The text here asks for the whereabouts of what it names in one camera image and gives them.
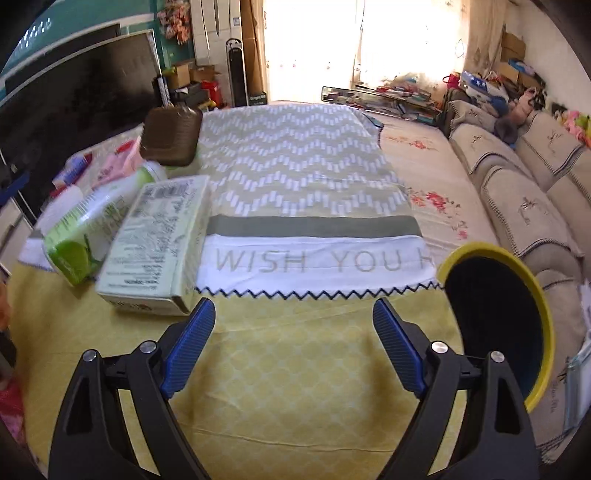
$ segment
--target yellow rim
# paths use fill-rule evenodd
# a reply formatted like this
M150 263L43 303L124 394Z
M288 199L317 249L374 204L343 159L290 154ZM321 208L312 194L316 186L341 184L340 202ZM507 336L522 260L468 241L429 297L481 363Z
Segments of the yellow rim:
M496 245L487 244L484 242L472 242L455 249L439 266L437 270L437 279L445 285L454 265L459 262L472 257L485 257L497 260L507 265L514 271L523 281L525 286L534 297L535 304L540 312L540 319L542 322L542 337L544 339L544 353L542 364L540 366L540 373L535 381L534 387L531 389L529 395L525 399L525 408L531 412L538 404L550 381L552 372L552 365L554 363L554 351L556 349L556 340L554 338L554 326L552 323L552 315L548 308L548 303L544 297L542 287L531 273L530 269L513 256L504 248Z

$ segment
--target pink bag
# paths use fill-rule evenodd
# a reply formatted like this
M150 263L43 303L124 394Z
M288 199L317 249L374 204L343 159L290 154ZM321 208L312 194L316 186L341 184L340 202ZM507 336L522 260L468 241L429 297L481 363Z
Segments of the pink bag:
M458 74L456 72L451 72L446 77L443 77L441 79L441 81L447 85L448 89L459 88L460 87L460 74Z

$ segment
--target cardboard box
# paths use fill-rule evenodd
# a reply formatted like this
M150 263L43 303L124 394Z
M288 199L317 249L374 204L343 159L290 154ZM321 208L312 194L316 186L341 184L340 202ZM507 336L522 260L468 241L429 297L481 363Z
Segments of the cardboard box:
M96 283L118 308L188 315L210 215L209 177L143 186L121 225Z
M499 75L503 75L503 77L509 79L513 83L517 83L517 80L519 78L519 70L515 70L511 65L509 65L505 61L499 63L499 66L496 68L496 72Z
M166 83L169 89L176 90L177 88L186 87L191 83L189 64L176 65L174 69L176 70L175 73L166 75Z
M213 82L215 80L215 76L219 75L219 72L216 72L215 65L197 65L191 69L191 81L192 82Z
M510 48L503 47L501 48L501 61L509 61L510 59L517 59L523 61L525 55L520 55L514 50Z
M501 47L513 51L517 59L523 60L525 58L525 43L512 33L503 33Z
M542 90L542 86L540 83L533 77L530 77L526 73L519 72L519 79L518 83L522 84L525 88L535 88L540 92Z

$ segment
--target white cloth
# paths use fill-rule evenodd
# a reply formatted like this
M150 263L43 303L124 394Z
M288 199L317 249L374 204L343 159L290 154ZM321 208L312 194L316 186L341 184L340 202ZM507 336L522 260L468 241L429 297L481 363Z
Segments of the white cloth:
M427 284L435 266L424 240L389 238L228 237L204 243L197 288L348 295Z

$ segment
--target wall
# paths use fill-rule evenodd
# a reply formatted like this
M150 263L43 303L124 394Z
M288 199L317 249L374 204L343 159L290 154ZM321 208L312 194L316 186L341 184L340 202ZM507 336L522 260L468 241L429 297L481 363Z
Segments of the wall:
M572 48L552 20L530 0L518 2L519 18L511 18L510 23L521 26L527 45L525 62L546 81L554 101L591 114L591 80Z
M0 98L5 96L4 77L22 62L67 37L108 23L118 22L123 34L153 29L162 68L192 58L191 41L179 46L176 40L166 40L161 35L155 14L164 3L165 0L56 0L35 20L0 72Z

